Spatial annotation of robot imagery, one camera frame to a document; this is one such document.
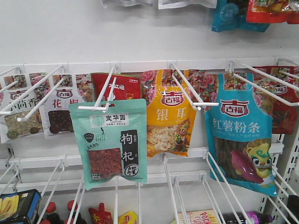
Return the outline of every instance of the black package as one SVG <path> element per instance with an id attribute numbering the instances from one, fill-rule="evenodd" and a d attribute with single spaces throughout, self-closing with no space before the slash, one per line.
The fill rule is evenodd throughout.
<path id="1" fill-rule="evenodd" d="M 41 195 L 36 189 L 0 196 L 0 223 L 34 224 Z"/>

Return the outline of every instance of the teal bag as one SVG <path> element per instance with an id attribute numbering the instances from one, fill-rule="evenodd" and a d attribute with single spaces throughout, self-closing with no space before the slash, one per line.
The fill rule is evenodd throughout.
<path id="1" fill-rule="evenodd" d="M 146 102 L 132 99 L 110 103 L 108 112 L 78 109 L 94 106 L 93 102 L 69 105 L 87 190 L 117 175 L 147 181 Z"/>
<path id="2" fill-rule="evenodd" d="M 253 82 L 253 74 L 240 75 Z M 272 117 L 258 107 L 250 84 L 236 81 L 229 74 L 219 74 L 218 80 L 216 102 L 219 105 L 206 112 L 209 152 L 228 183 L 276 196 L 269 155 Z"/>

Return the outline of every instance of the yellow bag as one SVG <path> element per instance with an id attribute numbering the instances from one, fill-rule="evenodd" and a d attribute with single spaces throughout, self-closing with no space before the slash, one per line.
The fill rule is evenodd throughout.
<path id="1" fill-rule="evenodd" d="M 188 156 L 196 111 L 172 79 L 174 75 L 188 93 L 176 70 L 142 74 L 142 97 L 147 101 L 147 157 L 171 152 Z"/>

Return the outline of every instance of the blue bag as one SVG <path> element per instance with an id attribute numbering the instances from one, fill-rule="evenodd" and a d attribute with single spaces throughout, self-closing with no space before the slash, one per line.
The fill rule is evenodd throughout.
<path id="1" fill-rule="evenodd" d="M 253 82 L 251 73 L 242 76 Z M 258 107 L 250 84 L 236 86 L 229 74 L 219 74 L 218 80 L 219 105 L 206 112 L 209 152 L 229 183 L 276 196 L 269 155 L 272 117 Z"/>

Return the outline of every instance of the brand logo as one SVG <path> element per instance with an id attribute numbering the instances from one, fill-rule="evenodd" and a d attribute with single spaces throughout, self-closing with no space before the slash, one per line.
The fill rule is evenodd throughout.
<path id="1" fill-rule="evenodd" d="M 56 90 L 56 96 L 59 98 L 67 99 L 73 96 L 73 93 L 71 90 L 62 89 L 62 90 Z"/>
<path id="2" fill-rule="evenodd" d="M 92 134 L 92 133 L 86 133 L 84 135 L 84 138 L 86 139 L 87 142 L 91 143 L 93 141 L 94 134 Z"/>
<path id="3" fill-rule="evenodd" d="M 161 103 L 167 106 L 177 106 L 184 102 L 183 92 L 161 92 L 162 100 Z"/>
<path id="4" fill-rule="evenodd" d="M 10 98 L 12 100 L 17 99 L 20 95 L 22 95 L 24 92 L 26 92 L 27 90 L 22 90 L 22 91 L 16 91 L 16 92 L 10 92 Z"/>
<path id="5" fill-rule="evenodd" d="M 279 94 L 283 94 L 283 93 L 286 93 L 288 90 L 287 90 L 287 87 L 283 84 L 280 84 L 280 83 L 277 83 L 276 86 L 275 86 L 275 94 L 276 95 L 279 95 Z"/>
<path id="6" fill-rule="evenodd" d="M 249 114 L 249 101 L 221 100 L 220 111 L 230 117 L 242 117 Z"/>

